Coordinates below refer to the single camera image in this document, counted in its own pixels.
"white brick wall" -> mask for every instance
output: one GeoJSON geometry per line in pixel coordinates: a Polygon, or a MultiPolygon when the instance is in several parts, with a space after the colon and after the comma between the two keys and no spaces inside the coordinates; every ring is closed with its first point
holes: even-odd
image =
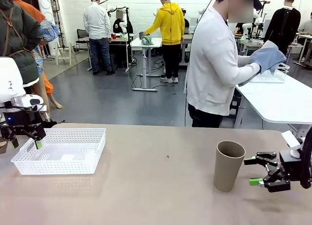
{"type": "MultiPolygon", "coordinates": [[[[172,0],[178,3],[182,8],[187,10],[186,18],[197,18],[198,10],[205,8],[210,0],[172,0]]],[[[267,13],[266,18],[271,18],[276,9],[283,6],[284,0],[269,0],[264,9],[267,13]]],[[[312,12],[311,0],[295,0],[294,6],[300,10],[302,21],[310,18],[312,12]]],[[[134,32],[146,30],[154,21],[153,12],[161,7],[159,0],[109,0],[111,5],[121,5],[130,8],[130,21],[133,25],[134,32]]],[[[75,43],[77,40],[77,29],[84,29],[83,11],[90,5],[90,0],[59,0],[60,12],[64,23],[65,34],[68,41],[75,43]]],[[[116,19],[112,14],[111,24],[116,19]]]]}

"cup rim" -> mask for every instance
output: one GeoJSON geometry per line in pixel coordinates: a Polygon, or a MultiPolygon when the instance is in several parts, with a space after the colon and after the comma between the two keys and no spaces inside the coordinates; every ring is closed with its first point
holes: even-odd
{"type": "Polygon", "coordinates": [[[237,143],[237,142],[235,142],[235,141],[220,141],[220,142],[216,145],[216,149],[217,149],[217,151],[218,151],[220,154],[222,154],[223,156],[225,156],[225,157],[227,157],[227,158],[231,158],[231,159],[244,158],[245,155],[246,155],[246,150],[245,150],[245,148],[244,148],[241,144],[239,144],[239,143],[237,143]],[[219,150],[219,144],[221,144],[221,143],[223,143],[223,142],[232,142],[232,143],[238,144],[238,145],[241,146],[242,149],[244,150],[244,154],[243,154],[242,156],[240,156],[240,157],[230,157],[230,156],[228,156],[228,155],[223,154],[223,153],[219,150]]]}

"dark green jacket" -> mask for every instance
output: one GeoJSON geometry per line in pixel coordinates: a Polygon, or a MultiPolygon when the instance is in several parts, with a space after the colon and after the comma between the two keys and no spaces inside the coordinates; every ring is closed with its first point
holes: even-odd
{"type": "MultiPolygon", "coordinates": [[[[23,43],[15,33],[12,27],[9,28],[9,44],[6,56],[18,52],[24,48],[31,51],[40,42],[40,25],[27,14],[22,8],[13,3],[12,0],[0,0],[0,9],[6,17],[10,16],[10,9],[13,8],[12,24],[21,36],[23,43]]],[[[7,23],[0,13],[0,57],[3,55],[7,23]]],[[[11,58],[16,62],[20,74],[23,78],[23,84],[29,84],[38,79],[38,68],[30,52],[17,53],[11,58]]]]}

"black shoe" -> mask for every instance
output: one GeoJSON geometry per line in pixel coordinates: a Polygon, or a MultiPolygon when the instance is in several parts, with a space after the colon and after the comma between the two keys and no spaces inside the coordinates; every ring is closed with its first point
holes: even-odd
{"type": "Polygon", "coordinates": [[[115,74],[115,71],[107,71],[107,75],[113,75],[115,74]]]}

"white wire basket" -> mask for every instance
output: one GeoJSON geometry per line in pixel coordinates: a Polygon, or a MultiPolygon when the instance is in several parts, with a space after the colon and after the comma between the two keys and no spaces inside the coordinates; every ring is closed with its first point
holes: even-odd
{"type": "Polygon", "coordinates": [[[94,174],[105,146],[105,128],[45,129],[37,149],[30,139],[11,160],[22,175],[94,174]]]}
{"type": "Polygon", "coordinates": [[[287,73],[289,72],[290,66],[281,63],[274,75],[271,74],[269,70],[265,71],[262,75],[259,74],[256,77],[254,77],[251,82],[275,82],[275,83],[283,83],[285,82],[285,77],[287,73]]]}

